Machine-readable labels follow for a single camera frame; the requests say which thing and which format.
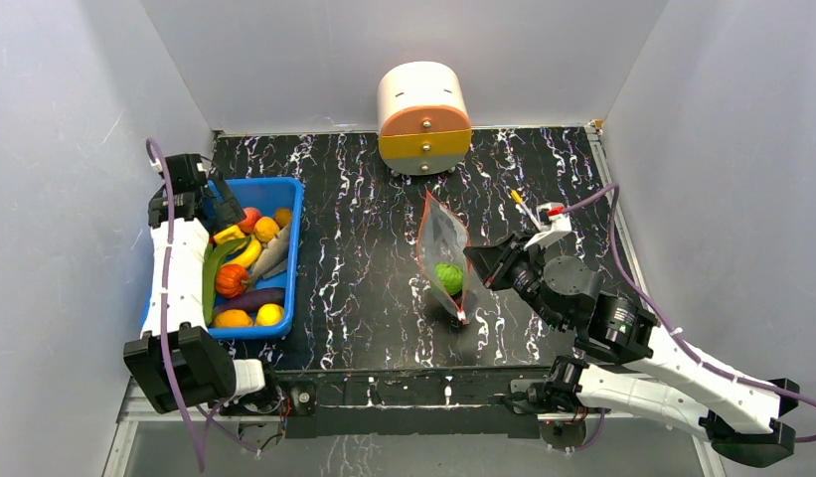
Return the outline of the yellow toy bell pepper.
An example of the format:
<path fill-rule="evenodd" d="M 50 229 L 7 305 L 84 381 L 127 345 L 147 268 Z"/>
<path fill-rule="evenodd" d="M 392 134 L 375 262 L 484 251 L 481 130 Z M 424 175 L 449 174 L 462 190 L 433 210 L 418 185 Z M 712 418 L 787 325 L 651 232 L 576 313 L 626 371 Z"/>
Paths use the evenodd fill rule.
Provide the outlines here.
<path fill-rule="evenodd" d="M 215 233 L 213 235 L 213 242 L 215 245 L 220 245 L 231 240 L 244 238 L 245 233 L 241 230 L 241 228 L 238 225 L 231 225 Z"/>

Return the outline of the green toy custard apple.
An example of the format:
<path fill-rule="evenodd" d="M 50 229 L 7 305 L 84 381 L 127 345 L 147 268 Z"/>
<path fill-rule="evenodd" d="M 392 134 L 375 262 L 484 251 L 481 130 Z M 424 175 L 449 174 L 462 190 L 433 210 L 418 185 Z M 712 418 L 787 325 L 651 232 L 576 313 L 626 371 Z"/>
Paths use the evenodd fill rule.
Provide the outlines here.
<path fill-rule="evenodd" d="M 434 267 L 435 276 L 442 289 L 449 296 L 458 295 L 464 286 L 463 268 L 447 262 L 440 262 Z"/>

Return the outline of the green leafy vegetable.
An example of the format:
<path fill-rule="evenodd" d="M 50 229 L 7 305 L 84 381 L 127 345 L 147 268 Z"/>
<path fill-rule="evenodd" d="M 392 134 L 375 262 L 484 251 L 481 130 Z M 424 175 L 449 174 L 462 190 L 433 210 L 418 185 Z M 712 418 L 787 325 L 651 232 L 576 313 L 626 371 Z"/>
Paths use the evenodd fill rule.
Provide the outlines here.
<path fill-rule="evenodd" d="M 227 257 L 244 245 L 247 245 L 247 238 L 235 238 L 224 243 L 217 244 L 211 250 L 208 258 L 204 262 L 202 274 L 202 316 L 204 325 L 206 327 L 212 321 L 212 310 L 215 303 L 215 280 L 217 278 L 220 267 L 225 262 Z"/>

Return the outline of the orange-yellow toy fruit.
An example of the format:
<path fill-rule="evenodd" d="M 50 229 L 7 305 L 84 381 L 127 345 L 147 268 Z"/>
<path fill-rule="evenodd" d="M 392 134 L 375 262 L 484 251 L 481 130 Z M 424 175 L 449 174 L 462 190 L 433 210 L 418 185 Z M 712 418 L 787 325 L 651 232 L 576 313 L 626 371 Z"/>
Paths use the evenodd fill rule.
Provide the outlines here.
<path fill-rule="evenodd" d="M 259 218 L 253 228 L 252 235 L 261 243 L 269 243 L 281 232 L 281 226 L 271 217 Z"/>

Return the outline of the clear red-zipper zip bag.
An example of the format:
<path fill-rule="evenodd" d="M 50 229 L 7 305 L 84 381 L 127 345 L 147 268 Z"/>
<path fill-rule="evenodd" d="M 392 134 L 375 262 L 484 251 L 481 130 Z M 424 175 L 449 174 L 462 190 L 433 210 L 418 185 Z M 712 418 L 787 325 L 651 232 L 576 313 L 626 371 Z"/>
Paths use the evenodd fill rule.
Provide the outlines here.
<path fill-rule="evenodd" d="M 470 237 L 464 223 L 430 191 L 426 191 L 417 236 L 417 262 L 429 284 L 431 295 L 460 325 L 470 323 L 475 302 L 474 294 L 469 291 L 471 266 L 463 253 L 468 245 Z M 439 284 L 434 267 L 440 262 L 463 268 L 464 286 L 458 295 L 447 295 Z"/>

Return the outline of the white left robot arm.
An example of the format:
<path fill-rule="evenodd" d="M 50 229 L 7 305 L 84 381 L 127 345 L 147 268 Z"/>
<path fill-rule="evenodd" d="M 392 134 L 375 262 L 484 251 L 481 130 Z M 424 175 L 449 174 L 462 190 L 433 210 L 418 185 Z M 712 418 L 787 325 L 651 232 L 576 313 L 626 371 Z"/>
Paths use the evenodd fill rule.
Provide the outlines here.
<path fill-rule="evenodd" d="M 152 407 L 180 407 L 245 398 L 259 413 L 278 409 L 281 384 L 254 360 L 234 360 L 209 333 L 217 254 L 205 223 L 231 225 L 243 209 L 222 174 L 199 154 L 150 159 L 163 184 L 148 203 L 153 277 L 136 340 L 123 360 Z"/>

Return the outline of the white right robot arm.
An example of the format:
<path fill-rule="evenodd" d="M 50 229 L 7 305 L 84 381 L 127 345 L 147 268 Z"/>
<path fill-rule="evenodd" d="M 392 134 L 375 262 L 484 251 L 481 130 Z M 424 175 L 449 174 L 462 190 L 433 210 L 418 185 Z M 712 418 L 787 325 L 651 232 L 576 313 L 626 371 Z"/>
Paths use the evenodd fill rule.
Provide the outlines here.
<path fill-rule="evenodd" d="M 583 358 L 558 356 L 544 382 L 512 385 L 509 405 L 524 412 L 608 408 L 657 420 L 709 442 L 739 464 L 766 468 L 793 455 L 795 430 L 782 422 L 797 407 L 787 379 L 758 388 L 729 370 L 709 370 L 653 313 L 602 291 L 600 274 L 568 255 L 546 260 L 540 246 L 511 234 L 464 254 L 482 284 L 514 290 L 545 322 L 575 333 Z"/>

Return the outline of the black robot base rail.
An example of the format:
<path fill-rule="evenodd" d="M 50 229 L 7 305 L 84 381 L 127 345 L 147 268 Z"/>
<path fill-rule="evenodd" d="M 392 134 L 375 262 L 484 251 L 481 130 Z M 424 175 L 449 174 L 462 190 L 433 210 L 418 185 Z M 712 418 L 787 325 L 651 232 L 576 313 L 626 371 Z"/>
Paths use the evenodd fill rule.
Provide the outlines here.
<path fill-rule="evenodd" d="M 294 402 L 291 439 L 343 435 L 501 434 L 536 439 L 550 421 L 571 419 L 512 404 L 513 385 L 541 384 L 545 366 L 379 370 L 283 370 Z"/>

